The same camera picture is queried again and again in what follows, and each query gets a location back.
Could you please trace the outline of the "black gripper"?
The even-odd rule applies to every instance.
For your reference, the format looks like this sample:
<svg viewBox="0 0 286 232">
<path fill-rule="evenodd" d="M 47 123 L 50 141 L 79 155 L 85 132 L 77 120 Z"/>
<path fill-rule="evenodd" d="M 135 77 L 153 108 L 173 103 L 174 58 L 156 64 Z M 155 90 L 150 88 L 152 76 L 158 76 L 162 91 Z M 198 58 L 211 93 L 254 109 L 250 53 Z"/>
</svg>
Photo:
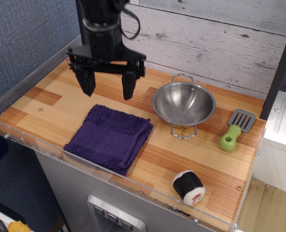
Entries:
<svg viewBox="0 0 286 232">
<path fill-rule="evenodd" d="M 121 21 L 97 24 L 83 20 L 86 41 L 78 47 L 70 47 L 69 68 L 75 72 L 82 91 L 89 97 L 96 88 L 94 72 L 122 75 L 123 96 L 133 96 L 136 80 L 145 76 L 146 56 L 130 50 L 123 44 Z"/>
</svg>

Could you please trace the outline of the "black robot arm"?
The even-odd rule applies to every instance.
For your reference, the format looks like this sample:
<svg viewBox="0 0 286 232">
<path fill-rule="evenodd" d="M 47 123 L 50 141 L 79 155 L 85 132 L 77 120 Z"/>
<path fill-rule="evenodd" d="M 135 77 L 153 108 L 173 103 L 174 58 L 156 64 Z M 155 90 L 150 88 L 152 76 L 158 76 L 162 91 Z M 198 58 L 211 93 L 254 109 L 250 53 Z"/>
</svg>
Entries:
<svg viewBox="0 0 286 232">
<path fill-rule="evenodd" d="M 125 33 L 121 13 L 135 20 L 138 17 L 125 8 L 126 0 L 79 0 L 82 45 L 68 47 L 69 69 L 75 73 L 82 91 L 91 96 L 96 87 L 95 73 L 122 75 L 123 96 L 133 96 L 136 81 L 145 76 L 146 55 L 127 48 L 122 41 Z"/>
</svg>

